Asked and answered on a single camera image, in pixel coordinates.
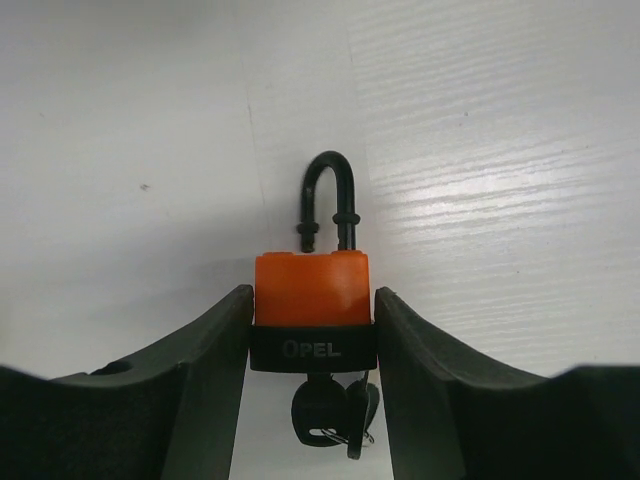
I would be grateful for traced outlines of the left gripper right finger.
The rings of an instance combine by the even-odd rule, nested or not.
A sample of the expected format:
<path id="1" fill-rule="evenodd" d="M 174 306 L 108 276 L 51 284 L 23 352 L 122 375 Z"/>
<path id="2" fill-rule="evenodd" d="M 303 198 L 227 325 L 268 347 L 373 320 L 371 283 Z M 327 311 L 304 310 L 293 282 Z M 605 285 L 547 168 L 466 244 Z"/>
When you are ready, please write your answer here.
<path id="1" fill-rule="evenodd" d="M 635 479 L 639 370 L 543 377 L 501 363 L 375 295 L 380 376 L 398 479 Z"/>

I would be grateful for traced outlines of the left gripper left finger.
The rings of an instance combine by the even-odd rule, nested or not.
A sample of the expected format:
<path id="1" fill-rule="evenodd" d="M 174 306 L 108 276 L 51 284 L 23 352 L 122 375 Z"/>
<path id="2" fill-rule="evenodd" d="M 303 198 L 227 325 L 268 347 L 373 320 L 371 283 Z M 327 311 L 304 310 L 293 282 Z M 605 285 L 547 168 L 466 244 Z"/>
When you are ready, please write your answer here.
<path id="1" fill-rule="evenodd" d="M 199 318 L 92 373 L 1 370 L 5 479 L 225 479 L 253 318 L 241 285 Z"/>

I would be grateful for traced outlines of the orange black padlock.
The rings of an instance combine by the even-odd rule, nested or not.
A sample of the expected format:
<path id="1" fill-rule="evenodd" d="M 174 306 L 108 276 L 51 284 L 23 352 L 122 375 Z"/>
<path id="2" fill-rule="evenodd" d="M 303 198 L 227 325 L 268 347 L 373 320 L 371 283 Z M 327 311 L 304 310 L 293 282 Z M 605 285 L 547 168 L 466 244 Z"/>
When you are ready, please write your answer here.
<path id="1" fill-rule="evenodd" d="M 330 169 L 336 182 L 338 244 L 318 254 L 316 186 Z M 300 250 L 255 260 L 255 314 L 250 367 L 273 373 L 329 374 L 377 366 L 368 256 L 356 247 L 355 182 L 348 160 L 326 151 L 306 169 L 297 232 Z"/>

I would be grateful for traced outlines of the black-headed keys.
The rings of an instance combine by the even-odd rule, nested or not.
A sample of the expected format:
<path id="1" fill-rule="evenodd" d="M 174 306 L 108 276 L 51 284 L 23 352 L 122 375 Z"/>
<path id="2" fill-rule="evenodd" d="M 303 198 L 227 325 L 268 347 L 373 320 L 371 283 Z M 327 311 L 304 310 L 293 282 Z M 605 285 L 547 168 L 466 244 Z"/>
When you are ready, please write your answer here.
<path id="1" fill-rule="evenodd" d="M 309 374 L 296 390 L 291 420 L 299 442 L 314 448 L 344 445 L 347 457 L 361 458 L 375 443 L 369 428 L 381 401 L 379 388 L 369 374 L 343 387 L 329 373 Z"/>

